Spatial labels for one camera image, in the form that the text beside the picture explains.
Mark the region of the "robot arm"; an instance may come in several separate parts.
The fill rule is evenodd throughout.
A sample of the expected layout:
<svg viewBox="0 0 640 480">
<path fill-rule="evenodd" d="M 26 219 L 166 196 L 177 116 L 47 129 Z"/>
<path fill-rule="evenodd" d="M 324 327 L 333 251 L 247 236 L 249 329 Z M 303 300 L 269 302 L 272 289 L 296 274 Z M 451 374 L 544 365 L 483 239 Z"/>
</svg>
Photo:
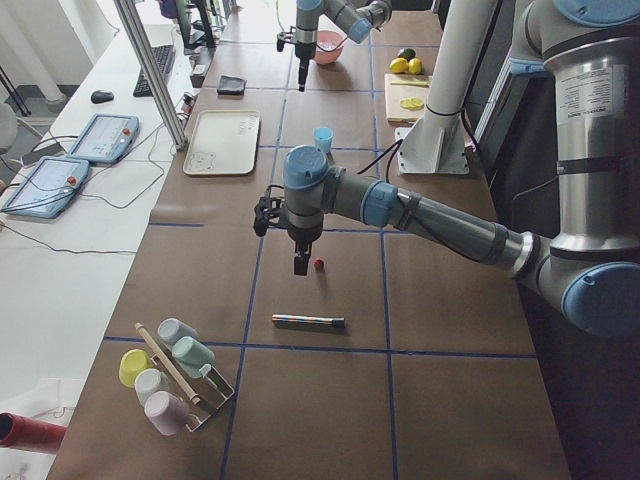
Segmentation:
<svg viewBox="0 0 640 480">
<path fill-rule="evenodd" d="M 299 60 L 298 89 L 305 91 L 310 61 L 317 49 L 319 19 L 326 16 L 348 39 L 361 43 L 374 28 L 387 23 L 392 16 L 392 2 L 387 0 L 299 0 L 296 18 L 290 28 L 291 42 Z"/>
<path fill-rule="evenodd" d="M 555 113 L 539 134 L 517 112 L 503 143 L 479 145 L 498 218 L 490 222 L 366 173 L 318 148 L 286 156 L 277 224 L 306 273 L 326 215 L 391 226 L 493 265 L 596 336 L 639 327 L 639 5 L 518 1 L 506 72 Z"/>
</svg>

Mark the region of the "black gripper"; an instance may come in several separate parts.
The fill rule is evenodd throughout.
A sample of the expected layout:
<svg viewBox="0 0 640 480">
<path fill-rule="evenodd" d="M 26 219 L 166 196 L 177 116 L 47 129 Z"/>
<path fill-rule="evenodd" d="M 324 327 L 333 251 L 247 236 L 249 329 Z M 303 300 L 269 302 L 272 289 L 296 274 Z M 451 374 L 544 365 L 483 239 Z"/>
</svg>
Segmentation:
<svg viewBox="0 0 640 480">
<path fill-rule="evenodd" d="M 310 61 L 314 58 L 313 43 L 298 43 L 296 57 L 299 59 L 298 91 L 305 90 Z"/>
<path fill-rule="evenodd" d="M 306 254 L 310 254 L 313 242 L 316 241 L 321 234 L 321 227 L 292 227 L 288 230 L 289 237 L 294 241 L 294 274 L 307 275 L 309 256 Z"/>
</svg>

